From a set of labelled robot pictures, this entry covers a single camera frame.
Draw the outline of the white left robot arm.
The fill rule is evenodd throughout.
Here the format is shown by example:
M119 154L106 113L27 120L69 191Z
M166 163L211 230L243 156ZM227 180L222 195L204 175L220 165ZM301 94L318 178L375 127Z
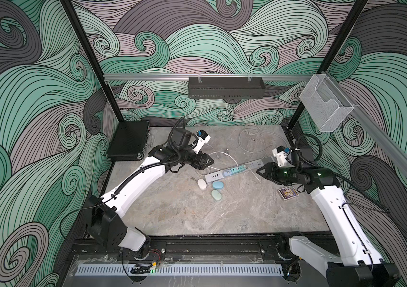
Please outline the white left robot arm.
M107 250L127 249L136 258L145 258L151 239L141 230L128 227L123 217L146 189L173 168L189 165L204 170L214 163L203 146L210 141L208 132L191 132L175 124L167 141L151 149L148 156L121 184L100 197L87 199L83 208L86 232Z

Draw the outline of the blue USB wall charger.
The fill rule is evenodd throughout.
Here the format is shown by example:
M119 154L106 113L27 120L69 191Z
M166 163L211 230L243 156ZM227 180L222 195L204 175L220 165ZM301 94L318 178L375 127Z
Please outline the blue USB wall charger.
M224 175L224 177L230 177L230 176L232 176L232 170L231 169L227 169L227 170L224 170L223 171L223 175Z

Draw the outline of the green earbud case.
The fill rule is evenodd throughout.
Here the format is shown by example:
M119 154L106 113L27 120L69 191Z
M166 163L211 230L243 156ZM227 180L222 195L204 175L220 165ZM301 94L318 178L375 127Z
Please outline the green earbud case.
M219 190L212 190L211 191L211 196L213 197L214 200L219 201L222 199L222 194L220 193Z

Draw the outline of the teal wall charger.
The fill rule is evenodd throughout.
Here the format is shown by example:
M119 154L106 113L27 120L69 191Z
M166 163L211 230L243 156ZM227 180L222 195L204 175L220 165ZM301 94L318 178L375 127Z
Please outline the teal wall charger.
M245 166L238 166L238 167L234 167L232 168L232 173L236 174L236 173L240 173L246 170Z

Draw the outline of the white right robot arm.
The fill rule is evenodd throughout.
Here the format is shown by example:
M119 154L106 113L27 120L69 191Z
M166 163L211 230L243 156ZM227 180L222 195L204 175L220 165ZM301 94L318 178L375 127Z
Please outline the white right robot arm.
M323 145L316 136L310 137L318 144L314 160L304 157L296 145L280 146L272 151L276 160L257 169L257 174L278 185L301 185L323 214L339 255L333 255L305 236L289 238L290 252L321 273L331 287L395 286L401 278L398 267L384 260L360 227L341 188L340 183L346 178L316 165L323 154Z

